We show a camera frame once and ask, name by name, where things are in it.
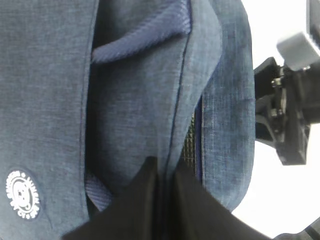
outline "black mesh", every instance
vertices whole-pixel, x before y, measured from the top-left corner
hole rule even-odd
[[[193,174],[196,174],[196,141],[195,141],[195,116],[192,116],[188,133],[185,137],[183,149],[180,159],[183,160],[186,165],[192,169]]]

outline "white logo patch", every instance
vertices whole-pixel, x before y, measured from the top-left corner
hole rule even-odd
[[[22,219],[35,219],[39,214],[40,200],[37,188],[23,171],[12,171],[6,179],[6,195],[10,205]]]

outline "round patch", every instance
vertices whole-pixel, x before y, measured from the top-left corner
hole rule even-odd
[[[40,210],[40,200],[34,181],[25,172],[12,171],[6,179],[6,195],[19,217],[35,219]]]

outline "denim fabric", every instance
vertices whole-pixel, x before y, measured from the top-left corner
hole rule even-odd
[[[97,0],[0,0],[0,238],[55,240],[89,219],[86,103]],[[11,170],[32,175],[39,215],[18,216]]]
[[[232,211],[247,192],[254,162],[252,40],[241,0],[213,0],[211,5],[222,28],[222,56],[200,106],[201,174],[207,191]]]
[[[93,63],[109,63],[124,59],[174,35],[191,31],[188,0],[166,0],[153,14],[120,39],[99,46],[92,52]]]
[[[159,6],[156,0],[101,1],[93,47],[126,36]],[[221,55],[221,29],[208,0],[191,1],[191,11],[189,36],[91,69],[86,159],[116,196],[146,157],[158,157],[164,180],[180,158],[195,106]]]

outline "seam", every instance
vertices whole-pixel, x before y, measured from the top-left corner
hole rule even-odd
[[[85,189],[85,163],[86,163],[86,159],[85,159],[85,139],[86,136],[83,137],[84,132],[86,132],[86,126],[84,126],[84,123],[86,122],[86,118],[87,118],[87,114],[85,113],[85,107],[84,105],[87,104],[87,101],[85,101],[85,99],[88,100],[88,97],[85,97],[85,88],[87,89],[88,86],[85,86],[85,82],[86,82],[86,78],[88,78],[87,81],[87,85],[89,85],[89,79],[90,79],[90,71],[91,71],[91,51],[92,51],[92,46],[91,46],[91,42],[94,39],[94,29],[95,29],[95,24],[96,24],[96,18],[97,18],[97,11],[98,11],[98,7],[99,7],[99,3],[100,0],[95,0],[95,3],[93,5],[93,11],[92,11],[92,18],[91,18],[91,24],[90,24],[90,28],[89,28],[89,32],[88,32],[88,39],[87,39],[87,49],[85,51],[85,58],[84,58],[84,63],[83,63],[83,80],[82,80],[82,90],[81,90],[81,112],[80,112],[80,135],[79,135],[79,142],[80,142],[80,146],[79,146],[79,179],[83,180],[83,181],[79,181],[79,187],[80,187],[80,196],[81,196],[81,208],[84,208],[84,204],[85,202],[83,201],[83,199],[86,199],[86,194],[83,193],[83,189]],[[84,158],[84,163],[83,163],[83,172],[81,170],[81,166],[82,166],[82,157]],[[81,211],[82,216],[86,217],[83,210]]]
[[[205,133],[204,133],[204,128],[205,128],[205,111],[203,111],[203,109],[205,108],[205,97],[202,97],[202,101],[201,101],[201,143],[200,143],[200,147],[201,147],[201,167],[202,167],[202,185],[204,186],[204,188],[206,188],[206,181],[207,181],[207,176],[206,176],[206,161],[205,161],[205,155],[206,155],[206,147],[204,144],[205,142]]]
[[[182,53],[182,62],[181,62],[181,70],[180,70],[180,76],[179,76],[179,87],[177,90],[177,94],[176,94],[176,101],[175,101],[175,106],[174,106],[174,114],[173,114],[173,118],[172,118],[172,127],[171,127],[171,134],[170,134],[170,143],[169,143],[169,152],[166,158],[166,163],[165,163],[165,167],[164,167],[164,174],[167,174],[168,171],[168,167],[169,167],[169,162],[170,162],[170,157],[172,154],[172,148],[173,148],[173,138],[174,138],[174,134],[175,134],[175,126],[176,126],[176,118],[177,118],[177,112],[178,112],[178,107],[179,107],[179,101],[180,101],[180,96],[181,96],[181,86],[182,86],[182,80],[183,80],[183,75],[184,75],[184,70],[185,70],[185,61],[186,61],[186,54],[187,54],[187,48],[189,45],[189,41],[190,41],[190,34],[187,36],[186,39],[186,43],[184,46],[184,50]]]
[[[195,162],[196,178],[203,182],[203,161],[202,161],[202,138],[203,138],[203,96],[201,95],[195,108]]]

